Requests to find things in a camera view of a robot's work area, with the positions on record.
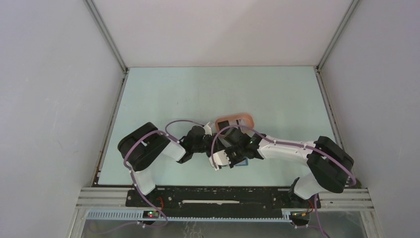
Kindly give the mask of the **black card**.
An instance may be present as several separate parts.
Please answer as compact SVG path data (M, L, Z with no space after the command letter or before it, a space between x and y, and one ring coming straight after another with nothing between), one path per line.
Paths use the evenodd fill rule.
M224 120L224 121L218 122L217 125L218 125L218 128L219 128L219 131L221 131L222 129L224 129L225 127L229 126L230 124L229 124L229 121Z

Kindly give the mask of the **blue card holder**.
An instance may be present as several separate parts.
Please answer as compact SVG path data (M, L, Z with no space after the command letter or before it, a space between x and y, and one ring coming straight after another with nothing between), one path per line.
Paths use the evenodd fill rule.
M245 157L243 161L238 162L235 166L247 166L248 164L248 158Z

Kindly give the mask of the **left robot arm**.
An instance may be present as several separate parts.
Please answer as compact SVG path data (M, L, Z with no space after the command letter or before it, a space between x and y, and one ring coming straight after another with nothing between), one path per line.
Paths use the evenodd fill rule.
M156 202L156 183L149 167L159 156L167 156L179 164L191 160L194 154L209 156L214 137L215 132L207 124L195 125L187 135L176 139L148 122L121 139L117 149L133 185L140 190L138 201L147 207Z

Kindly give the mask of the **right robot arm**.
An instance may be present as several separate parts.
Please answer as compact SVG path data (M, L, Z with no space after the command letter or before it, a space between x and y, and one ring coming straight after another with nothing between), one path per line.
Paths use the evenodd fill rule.
M232 168L245 159L279 159L307 167L310 172L295 179L288 193L288 201L294 207L303 206L320 192L342 193L346 185L357 182L351 173L354 159L326 136L315 141L288 141L256 131L249 136L231 127L223 138L228 147L216 149L213 142L210 148L209 160L215 170Z

